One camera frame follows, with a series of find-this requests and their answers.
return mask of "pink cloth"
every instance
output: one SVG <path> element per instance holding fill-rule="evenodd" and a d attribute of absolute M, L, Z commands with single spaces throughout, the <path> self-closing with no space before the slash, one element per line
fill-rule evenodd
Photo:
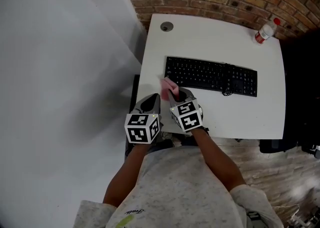
<path fill-rule="evenodd" d="M 165 77 L 161 79 L 161 99 L 168 101 L 169 100 L 169 90 L 176 96 L 177 100 L 179 100 L 179 86 L 171 81 L 170 78 Z"/>

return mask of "plastic bottle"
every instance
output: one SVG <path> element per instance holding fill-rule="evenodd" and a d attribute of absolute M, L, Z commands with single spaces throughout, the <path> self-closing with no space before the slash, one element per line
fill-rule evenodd
<path fill-rule="evenodd" d="M 262 45 L 265 40 L 272 37 L 276 32 L 277 26 L 280 25 L 280 20 L 275 18 L 273 21 L 269 21 L 256 33 L 253 41 L 258 45 Z"/>

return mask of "black keyboard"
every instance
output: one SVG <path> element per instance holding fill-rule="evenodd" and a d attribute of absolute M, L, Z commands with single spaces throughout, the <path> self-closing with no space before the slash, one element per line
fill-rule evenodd
<path fill-rule="evenodd" d="M 257 97 L 257 71 L 230 64 L 168 56 L 164 76 L 178 86 Z"/>

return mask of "bottle label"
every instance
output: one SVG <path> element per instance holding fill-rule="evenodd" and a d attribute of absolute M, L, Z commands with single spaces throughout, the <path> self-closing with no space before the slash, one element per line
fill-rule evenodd
<path fill-rule="evenodd" d="M 269 36 L 263 31 L 263 29 L 260 29 L 254 36 L 254 38 L 259 44 L 262 44 L 265 40 L 269 38 Z"/>

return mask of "white desk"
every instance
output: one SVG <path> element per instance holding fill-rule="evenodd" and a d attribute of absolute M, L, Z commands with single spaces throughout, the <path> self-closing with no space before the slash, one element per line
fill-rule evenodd
<path fill-rule="evenodd" d="M 170 32 L 160 29 L 171 22 Z M 283 137 L 286 88 L 278 39 L 262 46 L 252 42 L 255 32 L 222 21 L 154 14 L 147 37 L 137 101 L 160 93 L 166 56 L 225 62 L 257 71 L 257 97 L 223 96 L 221 92 L 190 88 L 203 108 L 203 125 L 213 137 L 280 139 Z M 162 131 L 182 133 L 169 113 L 169 102 L 161 102 Z"/>

